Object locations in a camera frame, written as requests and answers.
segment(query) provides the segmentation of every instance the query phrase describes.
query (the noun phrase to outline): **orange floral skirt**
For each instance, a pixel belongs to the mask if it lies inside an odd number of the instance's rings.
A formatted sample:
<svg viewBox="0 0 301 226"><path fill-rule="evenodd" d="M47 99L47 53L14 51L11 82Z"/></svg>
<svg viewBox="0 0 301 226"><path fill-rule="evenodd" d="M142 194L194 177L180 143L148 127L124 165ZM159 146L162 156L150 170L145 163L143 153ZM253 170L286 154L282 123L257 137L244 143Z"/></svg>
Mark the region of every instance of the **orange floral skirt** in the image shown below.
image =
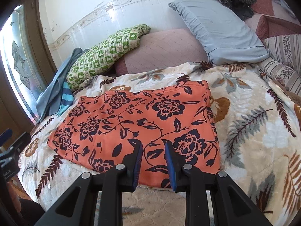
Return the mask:
<svg viewBox="0 0 301 226"><path fill-rule="evenodd" d="M185 79L159 90L82 96L48 145L63 158L102 173L142 143L139 183L169 188L165 142L204 172L220 168L209 97L206 81Z"/></svg>

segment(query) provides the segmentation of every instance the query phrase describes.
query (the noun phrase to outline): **green checkered pillow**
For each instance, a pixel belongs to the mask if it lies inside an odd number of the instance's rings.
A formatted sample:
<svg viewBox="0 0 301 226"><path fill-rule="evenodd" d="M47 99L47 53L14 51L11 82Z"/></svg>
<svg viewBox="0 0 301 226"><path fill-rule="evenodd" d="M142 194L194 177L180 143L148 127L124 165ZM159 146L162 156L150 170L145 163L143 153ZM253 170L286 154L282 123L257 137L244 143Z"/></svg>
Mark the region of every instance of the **green checkered pillow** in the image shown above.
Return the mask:
<svg viewBox="0 0 301 226"><path fill-rule="evenodd" d="M115 61L131 49L138 47L140 45L138 37L147 34L150 29L147 25L136 25L117 31L85 52L67 74L66 78L71 90L77 90L79 85L90 77L108 71Z"/></svg>

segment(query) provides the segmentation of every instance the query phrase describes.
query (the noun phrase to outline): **gray cloth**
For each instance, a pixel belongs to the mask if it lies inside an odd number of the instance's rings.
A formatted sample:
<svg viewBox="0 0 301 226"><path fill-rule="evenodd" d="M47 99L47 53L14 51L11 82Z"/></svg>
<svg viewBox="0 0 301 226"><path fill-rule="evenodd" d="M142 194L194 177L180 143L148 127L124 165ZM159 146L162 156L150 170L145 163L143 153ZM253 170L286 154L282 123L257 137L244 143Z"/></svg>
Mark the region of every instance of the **gray cloth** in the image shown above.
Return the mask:
<svg viewBox="0 0 301 226"><path fill-rule="evenodd" d="M215 65L257 63L269 57L257 35L218 0L175 0L168 5L182 17Z"/></svg>
<svg viewBox="0 0 301 226"><path fill-rule="evenodd" d="M288 4L284 0L273 0L273 1L281 5L294 19L296 18L296 15L293 13L293 11L289 8Z"/></svg>
<svg viewBox="0 0 301 226"><path fill-rule="evenodd" d="M40 94L36 102L36 108L40 116L37 124L44 120L48 112L49 115L54 115L58 112L61 106L64 80L71 66L86 51L88 51L88 49L84 51L81 48L74 49L72 55L63 62L58 72L56 72L52 82L46 90Z"/></svg>

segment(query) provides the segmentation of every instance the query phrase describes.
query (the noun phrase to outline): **black pants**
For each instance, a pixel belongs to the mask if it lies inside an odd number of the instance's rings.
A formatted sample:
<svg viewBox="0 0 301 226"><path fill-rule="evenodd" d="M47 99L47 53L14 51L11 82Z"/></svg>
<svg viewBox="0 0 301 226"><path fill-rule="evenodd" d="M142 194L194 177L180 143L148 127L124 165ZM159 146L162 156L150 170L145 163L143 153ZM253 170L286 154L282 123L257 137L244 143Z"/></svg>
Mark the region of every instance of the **black pants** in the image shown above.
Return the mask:
<svg viewBox="0 0 301 226"><path fill-rule="evenodd" d="M35 223L45 213L40 204L26 199L20 199L21 202L21 215L27 222L28 226L34 226Z"/></svg>

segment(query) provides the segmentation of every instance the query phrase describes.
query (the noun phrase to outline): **stained glass window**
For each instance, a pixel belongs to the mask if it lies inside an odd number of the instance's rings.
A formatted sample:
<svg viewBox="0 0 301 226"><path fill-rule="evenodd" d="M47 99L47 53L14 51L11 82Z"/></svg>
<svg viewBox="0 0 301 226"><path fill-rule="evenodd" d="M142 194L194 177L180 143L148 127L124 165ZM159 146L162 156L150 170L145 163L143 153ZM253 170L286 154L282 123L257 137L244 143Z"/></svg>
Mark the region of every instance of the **stained glass window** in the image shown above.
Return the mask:
<svg viewBox="0 0 301 226"><path fill-rule="evenodd" d="M27 41L24 7L15 8L0 31L0 51L10 85L22 108L36 124L36 101L46 89L31 55Z"/></svg>

